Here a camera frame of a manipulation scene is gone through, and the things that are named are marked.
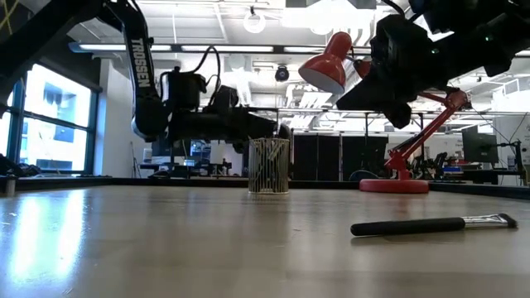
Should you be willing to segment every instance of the wooden table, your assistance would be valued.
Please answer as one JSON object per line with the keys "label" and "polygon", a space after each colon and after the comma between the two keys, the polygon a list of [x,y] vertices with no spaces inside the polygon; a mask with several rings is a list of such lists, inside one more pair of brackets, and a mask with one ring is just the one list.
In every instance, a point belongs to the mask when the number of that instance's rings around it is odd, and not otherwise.
{"label": "wooden table", "polygon": [[[505,212],[521,228],[353,238]],[[0,199],[0,297],[529,297],[530,203],[472,195],[102,186]]]}

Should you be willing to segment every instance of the wire mesh cup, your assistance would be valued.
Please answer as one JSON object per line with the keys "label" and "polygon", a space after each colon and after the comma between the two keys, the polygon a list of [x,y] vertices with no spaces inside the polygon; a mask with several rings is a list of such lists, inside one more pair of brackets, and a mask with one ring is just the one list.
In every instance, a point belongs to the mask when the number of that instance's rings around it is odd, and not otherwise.
{"label": "wire mesh cup", "polygon": [[274,195],[289,192],[289,140],[250,140],[248,158],[250,193]]}

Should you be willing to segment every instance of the black brush handle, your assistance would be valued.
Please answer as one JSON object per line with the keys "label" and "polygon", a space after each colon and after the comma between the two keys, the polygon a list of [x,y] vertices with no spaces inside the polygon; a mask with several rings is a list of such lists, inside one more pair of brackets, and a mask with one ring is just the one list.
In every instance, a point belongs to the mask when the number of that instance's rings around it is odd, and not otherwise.
{"label": "black brush handle", "polygon": [[418,219],[378,223],[356,223],[350,231],[354,236],[400,235],[458,231],[465,227],[462,218]]}

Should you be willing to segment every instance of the red desk lamp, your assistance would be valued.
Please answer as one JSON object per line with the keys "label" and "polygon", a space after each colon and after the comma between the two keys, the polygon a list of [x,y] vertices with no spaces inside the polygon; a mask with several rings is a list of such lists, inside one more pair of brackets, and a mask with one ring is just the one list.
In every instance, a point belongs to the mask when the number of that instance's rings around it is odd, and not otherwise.
{"label": "red desk lamp", "polygon": [[[334,94],[345,91],[345,69],[342,61],[351,48],[351,38],[347,33],[335,33],[324,53],[310,58],[299,70],[300,76],[309,84]],[[355,70],[364,78],[370,70],[369,61],[356,61]],[[421,146],[456,111],[469,103],[467,95],[458,89],[451,89],[447,97],[419,93],[422,97],[443,103],[446,110],[436,117],[416,136],[389,151],[390,159],[385,163],[388,169],[397,171],[397,179],[364,179],[359,183],[362,191],[398,194],[423,194],[429,192],[426,180],[412,180],[407,170],[408,157]]]}

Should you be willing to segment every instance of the lamp shade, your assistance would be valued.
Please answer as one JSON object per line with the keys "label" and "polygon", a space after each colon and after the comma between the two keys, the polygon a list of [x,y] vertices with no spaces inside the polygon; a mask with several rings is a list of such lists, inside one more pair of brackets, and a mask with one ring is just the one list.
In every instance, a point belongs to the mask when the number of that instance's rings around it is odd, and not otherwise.
{"label": "lamp shade", "polygon": [[311,57],[301,68],[298,74],[309,84],[333,94],[342,94],[345,91],[346,73],[342,61],[346,59],[352,46],[348,33],[335,33],[324,53]]}

